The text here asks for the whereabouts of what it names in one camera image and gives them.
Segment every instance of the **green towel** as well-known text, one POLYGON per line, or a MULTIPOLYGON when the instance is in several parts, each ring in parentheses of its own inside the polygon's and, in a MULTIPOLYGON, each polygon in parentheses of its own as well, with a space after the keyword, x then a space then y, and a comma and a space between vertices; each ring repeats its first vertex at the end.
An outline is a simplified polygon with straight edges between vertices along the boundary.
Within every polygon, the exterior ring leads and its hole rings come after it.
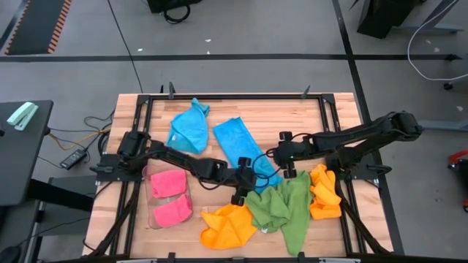
POLYGON ((310 222, 310 176, 301 171, 296 178, 283 180, 277 187, 269 186, 261 194, 250 191, 245 203, 254 216, 252 225, 266 233, 281 228, 287 250, 291 256, 297 256, 310 222))

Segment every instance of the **wooden tabletop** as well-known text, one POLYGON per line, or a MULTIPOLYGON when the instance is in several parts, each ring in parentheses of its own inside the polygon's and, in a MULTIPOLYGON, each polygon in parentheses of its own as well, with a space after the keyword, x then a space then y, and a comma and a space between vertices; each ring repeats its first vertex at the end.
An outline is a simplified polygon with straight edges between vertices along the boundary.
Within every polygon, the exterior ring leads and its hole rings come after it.
MULTIPOLYGON (((117 101, 116 112, 110 132, 107 147, 108 153, 115 153, 125 132, 132 126, 135 114, 137 94, 121 94, 117 101)), ((335 94, 336 107, 342 129, 348 129, 361 124, 355 99, 351 93, 335 94)), ((230 118, 242 117, 247 129, 263 151, 275 147, 279 140, 279 132, 322 132, 322 122, 317 100, 306 99, 218 99, 200 100, 210 105, 207 117, 209 127, 208 147, 200 157, 226 159, 219 147, 211 128, 224 123, 230 118)), ((158 100, 153 105, 151 115, 150 135, 154 140, 165 142, 169 133, 170 122, 179 113, 190 108, 189 100, 158 100)), ((322 159, 295 162, 298 170, 310 171, 322 159)), ((149 164, 157 165, 161 171, 174 169, 162 161, 150 160, 149 164)), ((152 229, 148 225, 148 205, 144 185, 140 191, 133 234, 132 258, 167 258, 169 252, 175 252, 177 257, 287 257, 290 256, 284 244, 281 231, 273 234, 263 234, 257 231, 242 248, 229 250, 211 250, 200 243, 200 233, 206 227, 201 218, 202 209, 209 212, 230 202, 234 188, 219 187, 214 191, 206 191, 191 175, 187 176, 193 201, 193 216, 188 221, 166 229, 152 229)), ((377 188, 363 181, 354 181, 358 209, 363 223, 380 241, 380 244, 392 250, 390 235, 383 213, 377 188)), ((116 219, 116 209, 121 183, 113 183, 106 188, 94 203, 91 214, 86 243, 96 247, 116 219)), ((350 235, 355 251, 355 230, 350 225, 350 235)), ((127 223, 122 226, 118 252, 123 251, 127 223)), ((339 219, 311 220, 302 251, 306 256, 344 256, 344 244, 339 219)), ((83 254, 90 253, 87 248, 83 254)))

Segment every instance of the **gray floor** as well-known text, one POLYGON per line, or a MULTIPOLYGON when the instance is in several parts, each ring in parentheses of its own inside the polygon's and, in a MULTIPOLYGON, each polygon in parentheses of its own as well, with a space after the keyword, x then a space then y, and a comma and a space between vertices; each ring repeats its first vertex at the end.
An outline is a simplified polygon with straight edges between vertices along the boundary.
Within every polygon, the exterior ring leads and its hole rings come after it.
MULTIPOLYGON (((361 4, 340 0, 354 54, 405 54, 410 34, 391 32, 373 39, 355 32, 361 4)), ((439 0, 417 7, 405 24, 420 23, 439 0)), ((0 3, 0 31, 6 28, 20 0, 0 3)), ((318 53, 344 54, 333 5, 329 0, 203 0, 194 5, 186 23, 177 26, 152 15, 138 0, 111 0, 133 55, 318 53)), ((468 28, 464 19, 468 1, 460 1, 444 22, 468 28)), ((413 53, 466 52, 468 32, 417 37, 413 53)), ((127 51, 106 0, 73 1, 57 51, 52 56, 124 56, 127 51)), ((425 74, 454 77, 465 74, 463 61, 416 61, 425 74)), ((407 61, 357 61, 369 111, 373 118, 391 110, 406 110, 419 120, 468 118, 468 84, 444 91, 442 84, 420 77, 407 61)), ((177 92, 353 92, 346 61, 139 61, 136 63, 145 92, 158 92, 174 82, 177 92)), ((87 115, 107 116, 118 94, 137 93, 130 62, 0 63, 0 101, 52 99, 50 126, 84 128, 87 115)), ((77 140, 82 134, 60 134, 77 140)), ((468 134, 425 131, 413 143, 394 143, 382 149, 392 166, 390 193, 406 254, 468 259, 466 194, 447 166, 447 157, 465 150, 468 134)), ((69 172, 38 161, 34 177, 90 175, 98 161, 69 172)), ((41 157, 58 163, 68 153, 45 138, 41 157)), ((80 255, 83 235, 48 237, 40 258, 71 259, 80 255)))

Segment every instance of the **light blue cloth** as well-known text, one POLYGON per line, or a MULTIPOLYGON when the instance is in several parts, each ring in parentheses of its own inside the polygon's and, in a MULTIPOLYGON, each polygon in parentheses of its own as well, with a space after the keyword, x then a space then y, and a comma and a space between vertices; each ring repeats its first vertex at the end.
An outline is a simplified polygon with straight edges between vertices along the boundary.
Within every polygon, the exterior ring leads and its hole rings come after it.
MULTIPOLYGON (((232 118, 225 123, 215 126, 213 133, 233 168, 238 167, 237 162, 239 157, 250 158, 253 165, 253 161, 263 154, 240 118, 232 118)), ((275 172, 265 156, 260 157, 255 162, 254 170, 263 177, 272 175, 275 172)), ((261 193, 268 186, 278 185, 282 179, 279 175, 274 175, 268 179, 268 185, 266 185, 267 179, 257 176, 257 183, 255 185, 260 187, 256 187, 255 191, 261 193)))
POLYGON ((206 116, 210 106, 192 99, 192 107, 174 117, 170 122, 166 145, 190 153, 200 154, 208 145, 208 124, 206 116))

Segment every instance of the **transparent tray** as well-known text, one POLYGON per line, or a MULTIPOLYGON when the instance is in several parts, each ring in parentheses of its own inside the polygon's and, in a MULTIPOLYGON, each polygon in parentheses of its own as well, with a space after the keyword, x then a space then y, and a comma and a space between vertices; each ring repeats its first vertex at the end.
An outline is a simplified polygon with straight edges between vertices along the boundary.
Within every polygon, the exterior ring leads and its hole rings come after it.
POLYGON ((186 195, 186 201, 187 201, 187 206, 190 208, 190 214, 186 217, 185 220, 182 222, 185 222, 189 220, 192 217, 193 210, 192 210, 192 198, 190 197, 190 190, 189 190, 189 183, 188 180, 185 180, 185 192, 181 194, 176 194, 175 196, 171 197, 155 197, 153 195, 153 186, 151 184, 151 176, 155 174, 159 174, 161 172, 161 167, 158 167, 156 165, 147 165, 145 168, 143 168, 142 174, 144 177, 145 181, 145 191, 146 191, 146 199, 147 199, 147 204, 148 204, 148 225, 152 229, 161 229, 164 227, 171 227, 175 226, 177 224, 171 225, 171 226, 161 226, 158 224, 155 215, 154 215, 154 209, 161 207, 163 205, 166 205, 170 202, 175 202, 176 200, 180 199, 179 202, 185 201, 183 195, 186 195))

